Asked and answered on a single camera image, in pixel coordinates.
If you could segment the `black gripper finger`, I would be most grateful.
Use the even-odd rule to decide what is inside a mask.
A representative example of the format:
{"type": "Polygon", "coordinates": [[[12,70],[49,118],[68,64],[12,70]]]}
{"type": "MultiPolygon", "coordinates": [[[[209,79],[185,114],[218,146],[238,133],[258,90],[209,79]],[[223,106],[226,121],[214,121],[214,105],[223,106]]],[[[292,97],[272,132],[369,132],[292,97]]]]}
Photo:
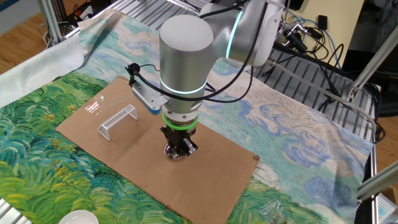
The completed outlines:
{"type": "Polygon", "coordinates": [[[178,148],[178,136],[175,134],[166,135],[167,145],[165,146],[164,152],[166,156],[180,156],[180,150],[178,148]]]}
{"type": "Polygon", "coordinates": [[[190,139],[184,138],[180,143],[180,148],[184,156],[189,156],[198,149],[198,146],[190,139]]]}

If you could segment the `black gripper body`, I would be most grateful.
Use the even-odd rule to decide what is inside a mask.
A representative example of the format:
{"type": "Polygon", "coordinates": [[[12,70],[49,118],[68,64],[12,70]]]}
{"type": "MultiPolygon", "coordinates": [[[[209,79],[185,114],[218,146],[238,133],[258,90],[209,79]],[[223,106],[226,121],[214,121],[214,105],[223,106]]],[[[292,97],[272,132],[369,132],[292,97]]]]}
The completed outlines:
{"type": "Polygon", "coordinates": [[[196,133],[197,127],[186,130],[173,129],[167,125],[161,127],[160,131],[164,134],[165,138],[169,140],[190,139],[196,133]]]}

